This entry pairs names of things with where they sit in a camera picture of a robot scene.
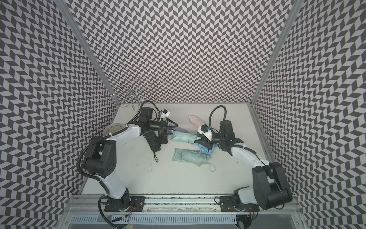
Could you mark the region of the pink umbrella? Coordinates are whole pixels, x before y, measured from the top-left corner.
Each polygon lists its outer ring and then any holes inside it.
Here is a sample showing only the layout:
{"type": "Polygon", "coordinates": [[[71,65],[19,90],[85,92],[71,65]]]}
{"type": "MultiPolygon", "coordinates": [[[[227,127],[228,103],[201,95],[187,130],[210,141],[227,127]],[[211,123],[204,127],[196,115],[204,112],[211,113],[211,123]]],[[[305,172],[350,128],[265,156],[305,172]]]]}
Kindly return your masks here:
{"type": "Polygon", "coordinates": [[[205,122],[195,115],[189,115],[188,117],[189,117],[190,122],[192,124],[194,124],[196,127],[201,127],[201,126],[205,125],[205,122]]]}

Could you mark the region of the mint green umbrella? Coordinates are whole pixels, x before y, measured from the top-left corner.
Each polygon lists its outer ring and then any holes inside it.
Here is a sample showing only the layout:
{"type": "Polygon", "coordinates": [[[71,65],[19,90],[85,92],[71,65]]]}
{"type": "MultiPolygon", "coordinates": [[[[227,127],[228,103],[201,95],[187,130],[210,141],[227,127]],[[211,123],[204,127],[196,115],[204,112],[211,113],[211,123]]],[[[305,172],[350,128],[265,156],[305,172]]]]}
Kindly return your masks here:
{"type": "Polygon", "coordinates": [[[210,159],[210,155],[202,154],[200,150],[176,148],[172,161],[191,163],[198,167],[202,164],[208,165],[209,170],[215,172],[216,167],[209,162],[210,159]]]}

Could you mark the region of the blue umbrella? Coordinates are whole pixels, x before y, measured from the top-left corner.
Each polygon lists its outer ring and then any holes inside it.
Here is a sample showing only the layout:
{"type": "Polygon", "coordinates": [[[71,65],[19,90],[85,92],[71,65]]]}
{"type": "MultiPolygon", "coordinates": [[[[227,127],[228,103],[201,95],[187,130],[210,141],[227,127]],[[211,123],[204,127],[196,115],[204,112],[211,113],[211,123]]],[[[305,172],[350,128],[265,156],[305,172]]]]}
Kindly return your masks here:
{"type": "Polygon", "coordinates": [[[202,145],[199,145],[199,148],[200,148],[202,154],[211,156],[213,151],[217,148],[217,145],[213,145],[212,149],[209,149],[209,148],[204,147],[202,145]]]}

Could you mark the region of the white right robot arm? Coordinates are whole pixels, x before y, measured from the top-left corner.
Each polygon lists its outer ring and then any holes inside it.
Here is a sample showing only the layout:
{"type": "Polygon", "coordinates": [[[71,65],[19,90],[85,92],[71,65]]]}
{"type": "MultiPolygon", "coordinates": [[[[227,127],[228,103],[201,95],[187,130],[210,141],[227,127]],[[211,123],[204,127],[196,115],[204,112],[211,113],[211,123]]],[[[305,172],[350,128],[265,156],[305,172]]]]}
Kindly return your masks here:
{"type": "Polygon", "coordinates": [[[262,159],[247,147],[235,136],[231,121],[221,121],[217,133],[206,124],[198,128],[198,133],[200,139],[195,140],[196,144],[208,149],[218,146],[252,170],[252,185],[233,191],[233,206],[237,211],[279,209],[292,202],[292,191],[282,165],[262,159]]]}

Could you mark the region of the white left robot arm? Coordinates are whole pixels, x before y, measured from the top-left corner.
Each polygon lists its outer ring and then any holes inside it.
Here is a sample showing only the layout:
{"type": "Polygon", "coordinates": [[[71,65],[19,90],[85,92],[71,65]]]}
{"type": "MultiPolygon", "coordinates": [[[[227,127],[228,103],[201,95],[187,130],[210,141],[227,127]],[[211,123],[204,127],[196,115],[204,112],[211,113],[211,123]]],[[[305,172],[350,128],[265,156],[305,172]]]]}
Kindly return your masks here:
{"type": "Polygon", "coordinates": [[[98,181],[103,187],[106,191],[107,201],[105,204],[107,210],[131,210],[129,191],[115,172],[117,167],[117,146],[143,136],[154,154],[155,161],[158,162],[156,152],[161,150],[161,145],[167,144],[167,130],[176,127],[179,127],[179,125],[169,118],[161,121],[147,119],[143,122],[130,121],[115,133],[92,138],[87,148],[78,157],[77,171],[82,176],[98,181]]]}

